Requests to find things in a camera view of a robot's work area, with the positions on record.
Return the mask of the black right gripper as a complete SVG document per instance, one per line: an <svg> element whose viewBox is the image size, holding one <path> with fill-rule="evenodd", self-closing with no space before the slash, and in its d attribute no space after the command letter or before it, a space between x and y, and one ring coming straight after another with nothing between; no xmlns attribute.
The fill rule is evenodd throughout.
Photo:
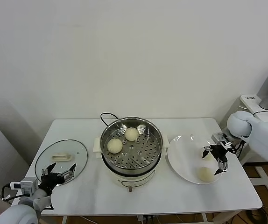
<svg viewBox="0 0 268 224"><path fill-rule="evenodd" d="M205 146L202 154L202 159L205 159L206 156L211 153L215 160L218 162L218 169L214 175L219 175L224 173L228 169L228 159L226 157L228 150L225 149L222 145L210 145Z"/></svg>

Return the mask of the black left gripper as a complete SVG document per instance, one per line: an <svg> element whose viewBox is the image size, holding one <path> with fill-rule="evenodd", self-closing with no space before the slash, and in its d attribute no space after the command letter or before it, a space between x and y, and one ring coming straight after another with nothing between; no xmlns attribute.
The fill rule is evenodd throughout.
<svg viewBox="0 0 268 224"><path fill-rule="evenodd" d="M52 194L52 190L58 184L64 184L73 179L76 164L73 164L68 170L60 173L60 174L50 174L50 172L55 167L56 163L47 166L47 168L42 169L41 183L40 189L45 191L46 194Z"/></svg>

